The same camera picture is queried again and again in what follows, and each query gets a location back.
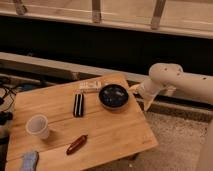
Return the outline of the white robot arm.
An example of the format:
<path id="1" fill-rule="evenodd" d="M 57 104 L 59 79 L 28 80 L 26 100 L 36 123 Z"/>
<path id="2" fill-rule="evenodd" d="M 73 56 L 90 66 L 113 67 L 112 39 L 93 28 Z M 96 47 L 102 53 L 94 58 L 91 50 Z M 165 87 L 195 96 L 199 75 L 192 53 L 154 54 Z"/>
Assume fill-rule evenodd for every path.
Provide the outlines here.
<path id="1" fill-rule="evenodd" d="M 129 90 L 144 99 L 144 110 L 147 111 L 155 97 L 169 86 L 213 105 L 213 76 L 187 73 L 180 65 L 173 63 L 153 64 L 149 69 L 149 76 Z M 196 171 L 213 171 L 213 119 L 207 130 Z"/>

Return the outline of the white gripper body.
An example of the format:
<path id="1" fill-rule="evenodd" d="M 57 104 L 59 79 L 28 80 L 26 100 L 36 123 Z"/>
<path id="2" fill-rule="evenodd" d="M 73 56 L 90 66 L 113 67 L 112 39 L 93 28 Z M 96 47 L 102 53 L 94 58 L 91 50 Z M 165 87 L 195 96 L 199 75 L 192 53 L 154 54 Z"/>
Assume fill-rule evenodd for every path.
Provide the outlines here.
<path id="1" fill-rule="evenodd" d="M 150 78 L 147 78 L 139 84 L 137 91 L 143 99 L 153 100 L 163 89 L 163 85 L 154 82 Z"/>

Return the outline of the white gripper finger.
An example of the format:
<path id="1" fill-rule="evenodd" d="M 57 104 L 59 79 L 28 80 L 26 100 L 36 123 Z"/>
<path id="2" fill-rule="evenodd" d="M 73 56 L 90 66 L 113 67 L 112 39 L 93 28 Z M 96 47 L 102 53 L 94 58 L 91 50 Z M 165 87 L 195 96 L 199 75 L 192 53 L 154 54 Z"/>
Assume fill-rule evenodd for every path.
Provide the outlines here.
<path id="1" fill-rule="evenodd" d="M 153 101 L 154 101 L 153 99 L 144 100 L 144 111 L 148 111 L 148 109 L 151 107 Z"/>
<path id="2" fill-rule="evenodd" d="M 138 94 L 138 87 L 139 87 L 140 84 L 135 84 L 135 85 L 132 85 L 129 87 L 128 91 L 129 92 L 132 92 L 133 94 Z"/>

